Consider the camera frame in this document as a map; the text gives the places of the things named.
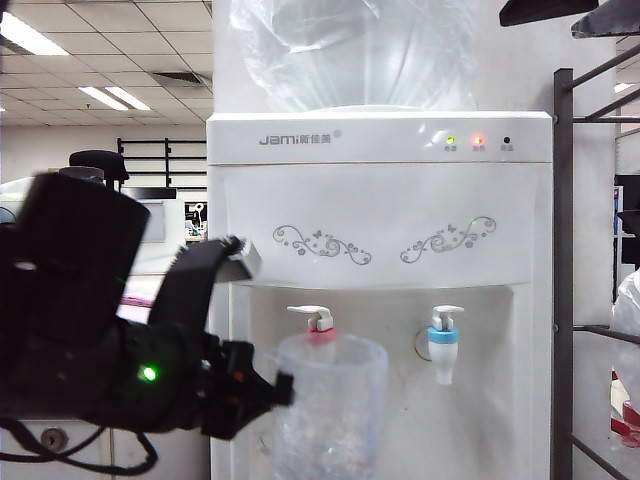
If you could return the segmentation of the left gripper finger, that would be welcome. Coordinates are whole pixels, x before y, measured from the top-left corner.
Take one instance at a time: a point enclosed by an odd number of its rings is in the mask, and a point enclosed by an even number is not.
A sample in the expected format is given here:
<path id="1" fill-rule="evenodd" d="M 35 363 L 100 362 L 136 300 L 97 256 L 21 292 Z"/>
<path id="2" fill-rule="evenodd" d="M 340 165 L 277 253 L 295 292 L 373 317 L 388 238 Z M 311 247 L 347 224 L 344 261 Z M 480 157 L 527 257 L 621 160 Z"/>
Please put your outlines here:
<path id="1" fill-rule="evenodd" d="M 274 404 L 278 406 L 290 406 L 294 402 L 294 377 L 291 374 L 278 371 L 274 386 Z"/>

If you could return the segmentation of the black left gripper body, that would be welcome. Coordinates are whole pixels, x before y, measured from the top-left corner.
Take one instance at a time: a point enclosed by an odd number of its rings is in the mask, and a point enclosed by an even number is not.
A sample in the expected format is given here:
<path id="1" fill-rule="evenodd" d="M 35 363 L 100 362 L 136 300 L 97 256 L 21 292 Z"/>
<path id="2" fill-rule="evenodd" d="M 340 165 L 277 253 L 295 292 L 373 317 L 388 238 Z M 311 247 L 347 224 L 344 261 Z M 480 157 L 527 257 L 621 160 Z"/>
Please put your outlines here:
<path id="1" fill-rule="evenodd" d="M 209 367 L 199 380 L 203 435 L 232 440 L 277 404 L 278 381 L 269 383 L 254 369 L 254 353 L 249 342 L 223 340 L 205 356 Z"/>

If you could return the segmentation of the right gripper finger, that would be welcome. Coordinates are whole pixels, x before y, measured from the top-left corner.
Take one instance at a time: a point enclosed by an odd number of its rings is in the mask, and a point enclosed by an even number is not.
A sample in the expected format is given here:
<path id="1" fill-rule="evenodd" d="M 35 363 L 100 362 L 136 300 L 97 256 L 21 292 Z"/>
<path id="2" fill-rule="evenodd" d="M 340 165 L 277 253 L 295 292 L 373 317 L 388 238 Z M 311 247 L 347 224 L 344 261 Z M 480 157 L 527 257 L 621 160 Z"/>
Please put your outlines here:
<path id="1" fill-rule="evenodd" d="M 509 0 L 499 12 L 503 27 L 590 12 L 598 0 Z"/>
<path id="2" fill-rule="evenodd" d="M 638 3 L 604 3 L 571 26 L 573 38 L 639 35 Z"/>

